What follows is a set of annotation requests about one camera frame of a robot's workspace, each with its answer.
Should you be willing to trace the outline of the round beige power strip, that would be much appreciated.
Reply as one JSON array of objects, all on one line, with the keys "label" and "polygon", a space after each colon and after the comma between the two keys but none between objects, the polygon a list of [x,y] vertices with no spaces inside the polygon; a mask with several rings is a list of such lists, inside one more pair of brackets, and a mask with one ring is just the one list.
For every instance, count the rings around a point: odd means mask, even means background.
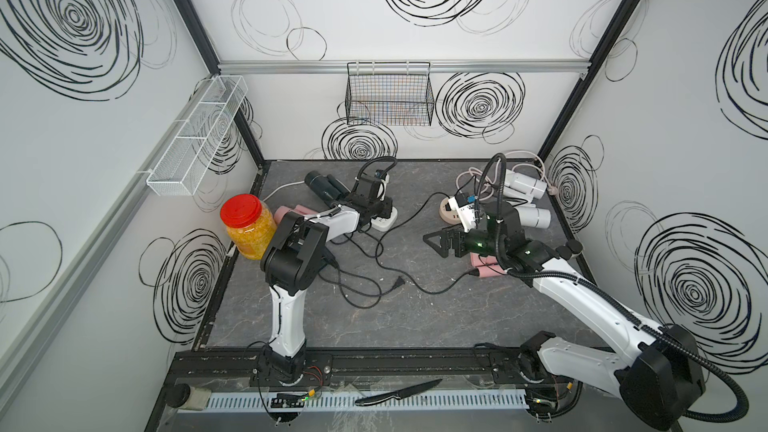
[{"label": "round beige power strip", "polygon": [[438,209],[439,217],[448,225],[461,224],[459,213],[451,208],[450,197],[443,198]]}]

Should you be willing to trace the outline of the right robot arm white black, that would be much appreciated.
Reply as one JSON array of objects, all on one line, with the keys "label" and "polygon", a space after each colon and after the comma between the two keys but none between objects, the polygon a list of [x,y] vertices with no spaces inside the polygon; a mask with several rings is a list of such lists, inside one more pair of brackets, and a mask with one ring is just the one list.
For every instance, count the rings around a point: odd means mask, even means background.
[{"label": "right robot arm white black", "polygon": [[541,383],[562,376],[620,398],[646,425],[666,431],[685,417],[732,423],[749,411],[737,382],[701,356],[692,334],[636,313],[601,290],[569,263],[582,251],[572,240],[552,248],[529,239],[515,209],[490,212],[473,199],[448,198],[442,211],[458,218],[437,232],[441,256],[493,259],[491,272],[514,277],[550,297],[587,325],[606,349],[571,343],[541,331],[517,350],[522,379]]}]

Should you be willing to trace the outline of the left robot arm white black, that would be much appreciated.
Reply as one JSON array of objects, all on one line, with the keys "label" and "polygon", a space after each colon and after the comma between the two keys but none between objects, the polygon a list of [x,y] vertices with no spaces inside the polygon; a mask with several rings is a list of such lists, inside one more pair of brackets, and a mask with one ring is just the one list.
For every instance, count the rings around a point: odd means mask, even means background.
[{"label": "left robot arm white black", "polygon": [[327,243],[394,217],[386,195],[389,174],[360,172],[348,189],[331,174],[309,172],[304,184],[327,208],[315,212],[303,206],[282,214],[260,268],[270,288],[272,332],[265,346],[265,361],[281,383],[297,383],[305,366],[306,334],[303,319],[306,291],[320,271],[334,261]]}]

